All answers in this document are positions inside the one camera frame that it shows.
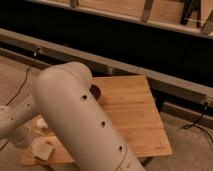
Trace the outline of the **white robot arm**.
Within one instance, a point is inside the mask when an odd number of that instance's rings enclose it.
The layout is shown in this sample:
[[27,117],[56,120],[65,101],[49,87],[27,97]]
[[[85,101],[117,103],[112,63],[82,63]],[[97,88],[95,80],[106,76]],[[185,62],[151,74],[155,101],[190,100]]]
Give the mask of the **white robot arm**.
[[91,94],[92,81],[80,62],[43,70],[22,103],[0,107],[0,139],[41,115],[81,171],[145,171]]

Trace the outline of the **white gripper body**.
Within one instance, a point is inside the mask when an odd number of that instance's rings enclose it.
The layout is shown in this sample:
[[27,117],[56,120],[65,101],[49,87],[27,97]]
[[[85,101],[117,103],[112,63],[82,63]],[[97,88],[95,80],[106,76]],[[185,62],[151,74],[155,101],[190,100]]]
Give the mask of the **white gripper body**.
[[27,125],[23,125],[15,129],[9,136],[9,142],[16,148],[25,149],[34,140],[34,130]]

